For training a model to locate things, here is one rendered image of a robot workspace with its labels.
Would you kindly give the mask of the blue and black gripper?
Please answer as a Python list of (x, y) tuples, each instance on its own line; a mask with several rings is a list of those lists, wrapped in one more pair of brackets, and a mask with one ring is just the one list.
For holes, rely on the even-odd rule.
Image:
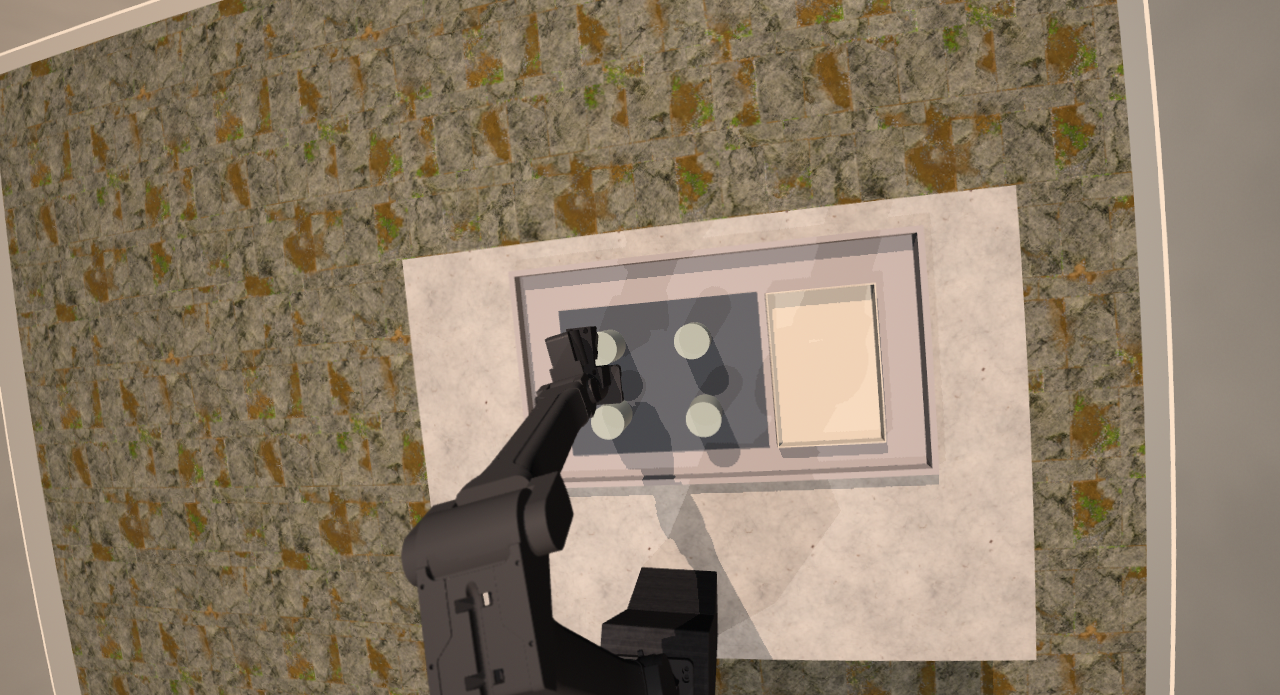
[(588, 375), (593, 376), (593, 379), (594, 378), (596, 379), (598, 385), (600, 388), (602, 401), (596, 402), (596, 404), (617, 404), (625, 402), (625, 394), (621, 384), (622, 372), (620, 363), (609, 363), (609, 370), (611, 370), (611, 387), (603, 389), (600, 381), (598, 381), (598, 379), (593, 376), (591, 372), (588, 372)]

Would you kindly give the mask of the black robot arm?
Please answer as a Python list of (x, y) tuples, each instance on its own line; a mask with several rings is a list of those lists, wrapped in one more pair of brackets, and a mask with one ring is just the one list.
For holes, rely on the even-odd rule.
[(694, 695), (691, 659), (614, 655), (553, 618), (549, 554), (573, 518), (561, 471), (602, 401), (598, 381), (611, 387), (598, 338), (579, 326), (545, 339), (552, 381), (538, 404), (486, 470), (404, 538), (430, 695)]

